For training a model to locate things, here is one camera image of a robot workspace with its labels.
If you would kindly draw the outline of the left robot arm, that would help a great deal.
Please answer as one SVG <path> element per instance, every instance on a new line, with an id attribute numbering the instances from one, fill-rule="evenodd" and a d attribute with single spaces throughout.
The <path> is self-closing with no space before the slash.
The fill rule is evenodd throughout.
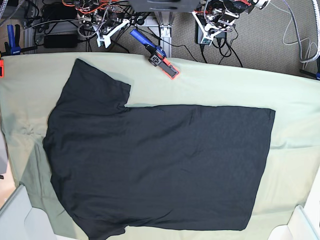
<path id="1" fill-rule="evenodd" d="M 195 19 L 195 43 L 210 46 L 213 40 L 226 36 L 240 14 L 262 10 L 268 0 L 204 0 L 191 12 Z"/>

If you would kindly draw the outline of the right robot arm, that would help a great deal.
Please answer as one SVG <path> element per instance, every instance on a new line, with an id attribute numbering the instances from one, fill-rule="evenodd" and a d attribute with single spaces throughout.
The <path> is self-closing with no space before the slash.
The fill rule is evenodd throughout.
<path id="1" fill-rule="evenodd" d="M 77 32 L 87 41 L 96 38 L 98 47 L 108 48 L 112 36 L 130 24 L 133 10 L 127 0 L 63 0 L 77 12 Z"/>

